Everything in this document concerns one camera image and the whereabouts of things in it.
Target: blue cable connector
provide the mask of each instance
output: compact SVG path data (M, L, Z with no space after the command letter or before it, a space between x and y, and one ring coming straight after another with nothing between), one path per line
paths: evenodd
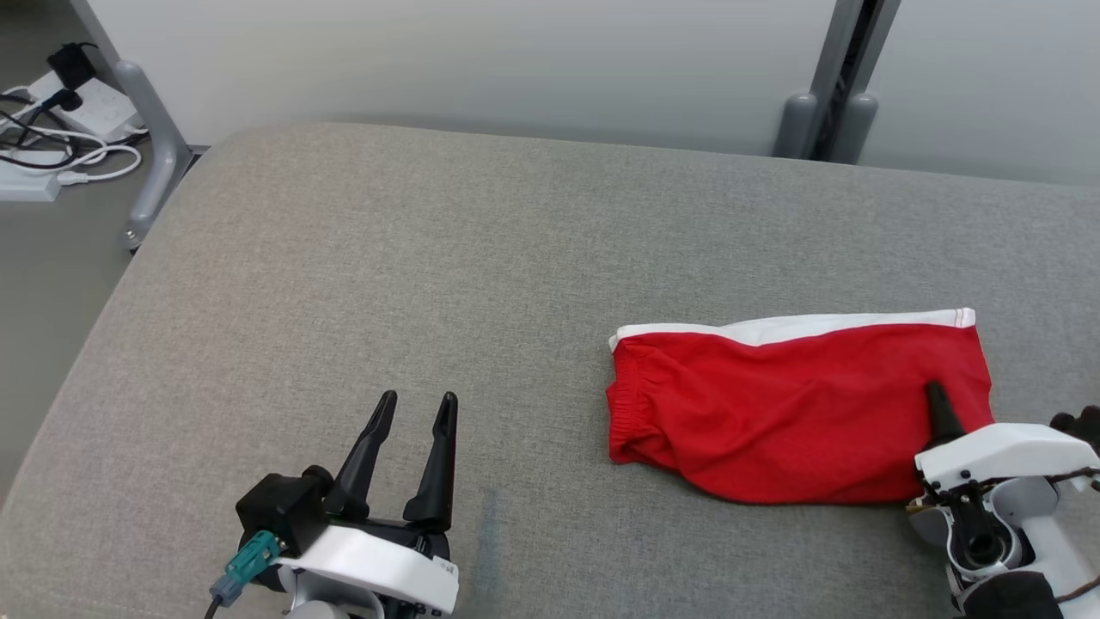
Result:
M244 585L267 570L283 550L271 531L261 531L244 544L237 556L226 564L226 574L210 587L210 597L219 606L232 606L241 597Z

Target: white wall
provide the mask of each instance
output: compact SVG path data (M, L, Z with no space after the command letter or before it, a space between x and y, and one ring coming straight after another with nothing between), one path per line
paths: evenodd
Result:
M1100 2L902 0L859 163L1100 184Z
M89 0L191 144L354 119L768 154L818 0Z

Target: folded red garment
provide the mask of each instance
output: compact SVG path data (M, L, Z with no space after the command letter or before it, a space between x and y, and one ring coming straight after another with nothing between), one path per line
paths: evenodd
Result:
M921 495L939 382L967 432L993 421L974 309L634 325L610 346L610 457L751 504Z

